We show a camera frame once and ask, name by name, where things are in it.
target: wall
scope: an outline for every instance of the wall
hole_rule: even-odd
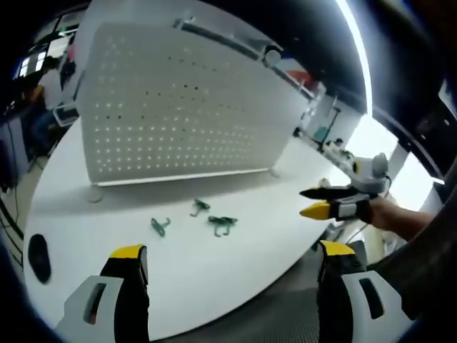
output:
[[[318,105],[316,114],[311,118],[306,127],[306,134],[311,138],[320,126],[330,126],[332,119],[335,117],[335,111],[332,110],[330,113],[328,112],[333,105],[333,101],[333,97],[325,96]],[[360,122],[362,114],[341,101],[337,101],[335,107],[339,108],[341,112],[336,118],[326,141],[333,141],[337,138],[341,138],[344,142],[343,146],[345,146]]]

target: window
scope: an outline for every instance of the window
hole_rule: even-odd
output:
[[[367,159],[372,159],[377,154],[383,152],[387,160],[389,160],[397,143],[397,137],[382,124],[364,115],[345,149],[350,151],[354,156]]]
[[[400,207],[418,211],[433,187],[433,180],[416,156],[409,154],[392,183],[391,194]]]
[[[56,59],[60,58],[64,54],[67,46],[69,45],[69,41],[70,41],[69,36],[61,37],[59,39],[54,39],[49,44],[48,56],[52,56]]]
[[[43,66],[44,58],[46,57],[46,52],[40,52],[38,54],[38,59],[36,60],[35,71],[38,71]]]
[[[27,69],[29,67],[29,61],[30,61],[29,57],[27,57],[26,59],[24,59],[22,61],[21,70],[19,71],[19,77],[27,75]]]

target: human arm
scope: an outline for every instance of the human arm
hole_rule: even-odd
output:
[[[44,87],[42,85],[38,85],[35,87],[34,91],[32,92],[31,96],[30,96],[30,102],[32,104],[35,104],[39,97],[43,94],[43,90],[44,90]]]
[[[428,213],[402,209],[384,198],[370,201],[371,224],[381,230],[392,231],[406,241],[414,238],[433,219]]]

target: chair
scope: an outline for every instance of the chair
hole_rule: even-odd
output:
[[[57,124],[60,127],[71,126],[78,118],[79,113],[76,110],[76,97],[78,95],[79,87],[81,86],[82,80],[84,78],[84,71],[81,73],[79,77],[78,84],[76,85],[76,89],[72,100],[66,104],[62,104],[57,106],[53,111],[52,114],[57,121]]]

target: person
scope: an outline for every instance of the person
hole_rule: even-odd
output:
[[[403,209],[381,197],[371,200],[370,206],[373,214],[371,225],[380,230],[394,232],[406,241],[412,240],[434,218],[425,212]]]
[[[48,152],[52,147],[48,127],[56,122],[52,111],[62,103],[63,95],[60,83],[60,75],[57,71],[59,60],[48,56],[43,61],[43,76],[33,91],[30,101],[38,104],[44,100],[46,111],[31,126],[31,135],[39,144],[39,148]]]

